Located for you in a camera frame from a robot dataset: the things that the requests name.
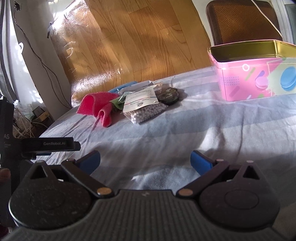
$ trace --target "white cable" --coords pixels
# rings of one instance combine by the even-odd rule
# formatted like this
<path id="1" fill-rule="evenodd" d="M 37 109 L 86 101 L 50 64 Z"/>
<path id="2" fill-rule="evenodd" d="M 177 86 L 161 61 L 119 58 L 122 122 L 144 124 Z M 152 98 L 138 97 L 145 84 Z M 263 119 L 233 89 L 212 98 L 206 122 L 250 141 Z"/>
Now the white cable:
<path id="1" fill-rule="evenodd" d="M 261 11 L 261 9 L 258 7 L 258 5 L 255 3 L 254 0 L 251 0 L 253 2 L 253 4 L 256 6 L 256 8 L 258 8 L 258 10 L 261 12 L 261 14 L 268 20 L 268 22 L 270 22 L 270 24 L 274 27 L 274 29 L 279 33 L 279 35 L 283 38 L 281 32 L 276 28 L 276 26 L 272 23 L 272 21 L 270 21 L 270 19 Z"/>

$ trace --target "pink cloth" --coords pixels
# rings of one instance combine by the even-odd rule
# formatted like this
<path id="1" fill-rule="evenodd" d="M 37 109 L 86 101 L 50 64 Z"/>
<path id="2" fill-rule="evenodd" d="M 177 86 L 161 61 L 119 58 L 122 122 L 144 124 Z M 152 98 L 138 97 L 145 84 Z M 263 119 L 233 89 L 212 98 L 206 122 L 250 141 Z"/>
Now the pink cloth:
<path id="1" fill-rule="evenodd" d="M 93 115 L 101 120 L 103 127 L 108 127 L 112 123 L 110 114 L 113 108 L 112 103 L 109 101 L 117 97 L 119 97 L 118 94 L 109 92 L 88 94 L 83 98 L 77 114 Z"/>

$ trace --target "plastic bag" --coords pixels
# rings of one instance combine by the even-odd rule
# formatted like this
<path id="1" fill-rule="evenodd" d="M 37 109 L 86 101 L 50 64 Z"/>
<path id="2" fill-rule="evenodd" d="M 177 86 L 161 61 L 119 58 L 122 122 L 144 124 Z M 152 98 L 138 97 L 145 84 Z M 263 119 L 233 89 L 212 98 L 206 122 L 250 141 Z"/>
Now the plastic bag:
<path id="1" fill-rule="evenodd" d="M 168 106 L 163 103 L 151 104 L 140 109 L 123 113 L 133 124 L 139 124 L 163 112 Z"/>

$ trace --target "wooden floor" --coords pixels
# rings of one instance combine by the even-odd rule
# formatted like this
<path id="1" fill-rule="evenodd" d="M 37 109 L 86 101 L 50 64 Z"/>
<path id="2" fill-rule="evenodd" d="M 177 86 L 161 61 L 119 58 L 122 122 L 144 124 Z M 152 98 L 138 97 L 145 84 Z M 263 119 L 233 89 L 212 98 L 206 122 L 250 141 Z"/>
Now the wooden floor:
<path id="1" fill-rule="evenodd" d="M 75 0 L 52 27 L 73 106 L 91 92 L 210 66 L 191 0 Z"/>

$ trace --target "bed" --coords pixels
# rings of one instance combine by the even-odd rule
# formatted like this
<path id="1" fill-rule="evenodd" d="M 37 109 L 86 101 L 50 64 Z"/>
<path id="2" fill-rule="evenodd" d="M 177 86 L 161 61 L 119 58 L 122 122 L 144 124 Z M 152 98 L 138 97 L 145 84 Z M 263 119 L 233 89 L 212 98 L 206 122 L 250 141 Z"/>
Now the bed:
<path id="1" fill-rule="evenodd" d="M 179 90 L 180 101 L 143 124 L 132 124 L 119 112 L 103 128 L 92 116 L 73 108 L 42 137 L 73 137 L 78 152 L 39 157 L 47 164 L 79 159 L 92 150 L 101 154 L 92 177 L 119 189 L 172 189 L 199 177 L 190 153 L 241 164 L 253 160 L 266 175 L 281 207 L 296 201 L 296 96 L 285 95 L 226 102 L 213 69 L 195 70 L 162 81 Z"/>

